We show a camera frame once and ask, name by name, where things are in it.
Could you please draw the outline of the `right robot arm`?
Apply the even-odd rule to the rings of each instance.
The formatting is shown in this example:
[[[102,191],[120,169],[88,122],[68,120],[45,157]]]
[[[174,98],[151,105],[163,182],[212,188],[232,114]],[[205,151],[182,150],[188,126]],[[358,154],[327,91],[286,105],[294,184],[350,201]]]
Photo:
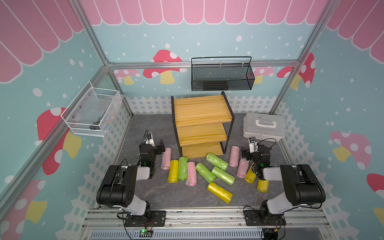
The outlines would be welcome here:
[[[286,225],[286,212],[298,207],[319,209],[326,200],[325,190],[309,165],[271,166],[270,148],[263,145],[256,150],[242,149],[242,157],[252,163],[250,171],[256,175],[260,192],[268,190],[269,182],[281,182],[284,187],[281,194],[263,201],[258,210],[243,208],[247,226],[279,229]]]

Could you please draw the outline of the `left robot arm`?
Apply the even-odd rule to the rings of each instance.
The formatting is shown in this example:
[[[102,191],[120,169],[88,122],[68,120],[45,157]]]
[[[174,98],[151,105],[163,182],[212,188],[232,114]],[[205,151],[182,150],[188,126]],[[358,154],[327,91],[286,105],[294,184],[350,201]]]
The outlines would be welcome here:
[[[135,195],[137,181],[153,178],[157,155],[165,152],[164,142],[157,146],[142,143],[139,146],[139,162],[133,166],[123,164],[109,166],[97,191],[97,203],[110,209],[118,208],[118,219],[124,227],[163,227],[166,212],[152,211],[149,202]]]

